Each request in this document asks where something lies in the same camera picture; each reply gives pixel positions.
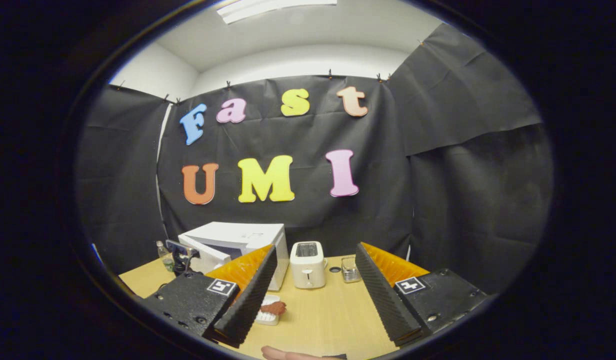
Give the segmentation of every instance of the plastic bottle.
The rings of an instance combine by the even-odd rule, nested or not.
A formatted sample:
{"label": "plastic bottle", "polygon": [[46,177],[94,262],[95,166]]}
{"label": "plastic bottle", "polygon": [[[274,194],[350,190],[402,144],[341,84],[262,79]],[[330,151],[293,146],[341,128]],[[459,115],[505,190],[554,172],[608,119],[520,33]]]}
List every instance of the plastic bottle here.
{"label": "plastic bottle", "polygon": [[163,266],[166,267],[166,270],[169,272],[173,272],[173,255],[171,255],[171,253],[166,250],[166,248],[164,247],[164,243],[162,243],[161,241],[157,241],[157,253],[159,254],[159,258],[161,259]]}

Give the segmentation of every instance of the white ceiling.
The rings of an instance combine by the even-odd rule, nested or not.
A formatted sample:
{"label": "white ceiling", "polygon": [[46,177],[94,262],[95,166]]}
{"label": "white ceiling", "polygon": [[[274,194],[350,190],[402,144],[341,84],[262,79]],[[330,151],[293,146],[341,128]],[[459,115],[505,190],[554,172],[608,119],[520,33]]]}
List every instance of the white ceiling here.
{"label": "white ceiling", "polygon": [[373,46],[411,53],[441,21],[401,0],[338,0],[258,14],[230,25],[222,2],[180,23],[157,43],[200,73],[246,55],[318,44]]}

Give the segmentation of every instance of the white wall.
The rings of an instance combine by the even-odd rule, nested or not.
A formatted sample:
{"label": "white wall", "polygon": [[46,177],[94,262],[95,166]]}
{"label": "white wall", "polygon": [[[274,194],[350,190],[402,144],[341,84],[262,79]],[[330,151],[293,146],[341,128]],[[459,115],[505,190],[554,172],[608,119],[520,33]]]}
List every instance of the white wall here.
{"label": "white wall", "polygon": [[112,85],[135,89],[175,101],[189,98],[199,72],[180,57],[157,43],[151,43],[121,68],[110,80]]}
{"label": "white wall", "polygon": [[362,76],[386,79],[394,73],[407,52],[361,45],[306,45],[278,48],[247,55],[210,68],[199,74],[188,98],[255,80],[299,75]]}

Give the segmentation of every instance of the white toaster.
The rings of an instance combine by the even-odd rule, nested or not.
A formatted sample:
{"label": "white toaster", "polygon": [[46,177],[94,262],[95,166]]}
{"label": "white toaster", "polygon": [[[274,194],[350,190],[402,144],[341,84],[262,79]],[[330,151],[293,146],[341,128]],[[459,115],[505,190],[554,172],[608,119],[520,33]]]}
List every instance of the white toaster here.
{"label": "white toaster", "polygon": [[317,289],[326,285],[326,264],[328,262],[319,241],[294,243],[290,251],[290,269],[295,287]]}

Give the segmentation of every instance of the table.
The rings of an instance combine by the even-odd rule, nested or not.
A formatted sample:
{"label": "table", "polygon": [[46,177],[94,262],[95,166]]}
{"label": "table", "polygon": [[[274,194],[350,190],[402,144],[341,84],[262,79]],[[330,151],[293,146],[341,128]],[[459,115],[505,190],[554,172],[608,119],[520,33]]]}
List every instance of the table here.
{"label": "table", "polygon": [[[344,257],[327,257],[327,268],[342,266]],[[175,275],[157,259],[119,277],[135,294],[146,298]],[[349,360],[374,358],[398,350],[388,338],[363,280],[347,284],[342,272],[326,269],[324,287],[298,289],[288,266],[280,291],[267,294],[279,296],[286,303],[287,311],[279,323],[253,323],[238,349],[219,344],[258,359],[263,359],[262,346],[315,356],[346,354]]]}

